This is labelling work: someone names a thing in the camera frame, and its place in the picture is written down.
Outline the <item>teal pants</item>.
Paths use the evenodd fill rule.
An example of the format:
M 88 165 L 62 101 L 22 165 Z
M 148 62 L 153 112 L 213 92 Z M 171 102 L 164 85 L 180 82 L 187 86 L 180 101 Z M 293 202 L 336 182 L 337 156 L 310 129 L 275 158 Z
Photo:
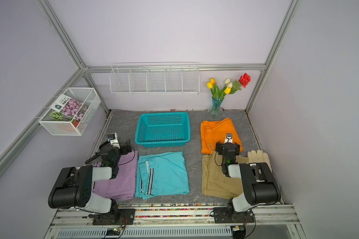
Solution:
M 190 192 L 182 151 L 141 155 L 137 162 L 135 197 L 185 195 Z

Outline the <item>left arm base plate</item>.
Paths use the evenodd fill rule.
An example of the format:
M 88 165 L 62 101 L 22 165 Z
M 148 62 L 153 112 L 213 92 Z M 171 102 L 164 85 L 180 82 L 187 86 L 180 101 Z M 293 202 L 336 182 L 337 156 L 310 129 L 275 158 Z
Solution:
M 90 214 L 89 218 L 93 219 L 94 226 L 132 225 L 135 213 L 135 209 L 119 209 L 107 214 Z

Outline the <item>orange pants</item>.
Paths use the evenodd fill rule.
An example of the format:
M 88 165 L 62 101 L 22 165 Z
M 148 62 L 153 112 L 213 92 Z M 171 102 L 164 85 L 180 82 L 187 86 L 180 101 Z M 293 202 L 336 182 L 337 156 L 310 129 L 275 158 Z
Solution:
M 200 125 L 201 153 L 212 154 L 217 142 L 224 142 L 226 134 L 232 134 L 233 143 L 240 145 L 240 152 L 243 152 L 241 140 L 238 137 L 234 124 L 230 118 L 221 121 L 203 121 Z

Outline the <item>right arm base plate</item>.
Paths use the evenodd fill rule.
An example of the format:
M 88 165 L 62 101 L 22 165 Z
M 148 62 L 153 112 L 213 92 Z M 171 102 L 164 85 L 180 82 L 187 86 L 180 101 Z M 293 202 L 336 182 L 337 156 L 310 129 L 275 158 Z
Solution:
M 227 207 L 215 207 L 210 214 L 216 224 L 227 223 L 254 223 L 254 214 L 252 212 L 235 212 Z

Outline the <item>purple pants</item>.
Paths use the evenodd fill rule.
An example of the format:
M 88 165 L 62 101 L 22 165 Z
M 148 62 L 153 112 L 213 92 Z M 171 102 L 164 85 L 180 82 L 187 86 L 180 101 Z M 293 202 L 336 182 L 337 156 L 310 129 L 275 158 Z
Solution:
M 136 192 L 138 151 L 122 155 L 115 179 L 94 182 L 92 192 L 117 202 L 133 199 Z

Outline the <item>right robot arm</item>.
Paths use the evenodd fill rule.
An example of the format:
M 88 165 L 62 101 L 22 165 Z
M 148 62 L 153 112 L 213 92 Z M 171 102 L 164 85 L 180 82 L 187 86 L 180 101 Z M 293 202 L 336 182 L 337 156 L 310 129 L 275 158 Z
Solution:
M 233 223 L 246 223 L 252 209 L 273 205 L 281 200 L 281 190 L 266 162 L 238 163 L 240 146 L 229 141 L 217 142 L 216 153 L 222 156 L 221 170 L 229 178 L 241 180 L 243 192 L 229 200 L 224 213 Z

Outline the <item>khaki pants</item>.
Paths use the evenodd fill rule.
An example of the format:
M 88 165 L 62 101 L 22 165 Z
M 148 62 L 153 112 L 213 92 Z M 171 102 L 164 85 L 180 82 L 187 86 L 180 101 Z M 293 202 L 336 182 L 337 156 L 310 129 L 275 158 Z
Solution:
M 223 174 L 221 166 L 222 156 L 213 151 L 212 154 L 202 156 L 203 195 L 230 199 L 243 193 L 240 178 L 231 178 Z

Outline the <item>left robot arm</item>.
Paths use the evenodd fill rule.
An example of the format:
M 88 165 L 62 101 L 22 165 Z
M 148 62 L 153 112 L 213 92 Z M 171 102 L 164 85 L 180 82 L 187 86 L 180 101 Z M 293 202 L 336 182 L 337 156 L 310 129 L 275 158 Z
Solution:
M 128 225 L 134 210 L 119 211 L 118 201 L 134 197 L 138 153 L 130 142 L 105 142 L 84 166 L 63 168 L 48 197 L 52 209 L 89 213 L 94 225 Z

